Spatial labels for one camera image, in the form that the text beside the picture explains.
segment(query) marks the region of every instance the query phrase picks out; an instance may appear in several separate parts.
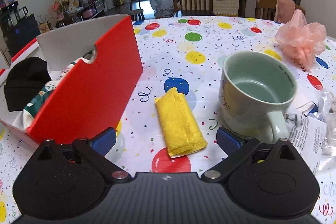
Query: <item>black beanie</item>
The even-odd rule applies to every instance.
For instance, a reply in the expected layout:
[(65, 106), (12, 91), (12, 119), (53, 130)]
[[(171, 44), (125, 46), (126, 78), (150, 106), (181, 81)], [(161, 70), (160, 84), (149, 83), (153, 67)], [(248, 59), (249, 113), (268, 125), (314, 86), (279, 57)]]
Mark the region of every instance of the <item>black beanie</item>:
[(4, 86), (8, 111), (22, 111), (49, 81), (47, 62), (41, 58), (30, 57), (16, 64)]

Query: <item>yellow sponge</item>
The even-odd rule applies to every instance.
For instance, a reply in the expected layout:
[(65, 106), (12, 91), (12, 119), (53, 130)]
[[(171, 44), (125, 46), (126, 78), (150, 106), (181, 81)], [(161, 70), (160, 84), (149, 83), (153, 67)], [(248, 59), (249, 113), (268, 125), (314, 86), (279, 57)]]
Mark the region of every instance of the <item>yellow sponge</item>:
[(155, 99), (155, 105), (171, 158), (188, 155), (207, 146), (184, 94), (171, 88), (163, 97)]

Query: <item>mug handle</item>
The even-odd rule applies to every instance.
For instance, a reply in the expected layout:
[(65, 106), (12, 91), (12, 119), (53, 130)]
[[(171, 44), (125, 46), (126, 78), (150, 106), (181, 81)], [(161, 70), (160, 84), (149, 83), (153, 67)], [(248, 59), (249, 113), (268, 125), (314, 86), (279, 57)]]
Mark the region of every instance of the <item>mug handle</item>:
[(281, 111), (271, 111), (267, 113), (267, 117), (270, 121), (273, 136), (268, 138), (272, 140), (272, 143), (276, 143), (279, 138), (288, 138), (289, 132), (284, 119), (284, 115)]

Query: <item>stool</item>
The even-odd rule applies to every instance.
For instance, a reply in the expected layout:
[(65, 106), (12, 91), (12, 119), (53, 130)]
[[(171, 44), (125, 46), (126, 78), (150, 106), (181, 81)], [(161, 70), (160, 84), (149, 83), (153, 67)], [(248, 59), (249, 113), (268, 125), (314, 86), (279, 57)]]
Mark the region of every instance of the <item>stool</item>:
[(145, 17), (143, 16), (143, 9), (136, 9), (136, 10), (132, 10), (130, 12), (132, 21), (137, 21), (138, 17), (139, 17), (139, 21), (140, 20), (145, 20)]

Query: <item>green mug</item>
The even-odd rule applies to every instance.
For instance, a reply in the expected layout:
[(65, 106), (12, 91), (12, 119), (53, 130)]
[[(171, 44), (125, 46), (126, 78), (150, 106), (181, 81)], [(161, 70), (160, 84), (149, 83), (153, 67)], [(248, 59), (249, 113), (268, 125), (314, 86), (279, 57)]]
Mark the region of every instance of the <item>green mug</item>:
[(222, 117), (229, 129), (263, 143), (288, 138), (284, 114), (297, 83), (279, 60), (261, 52), (239, 51), (223, 63), (219, 89)]

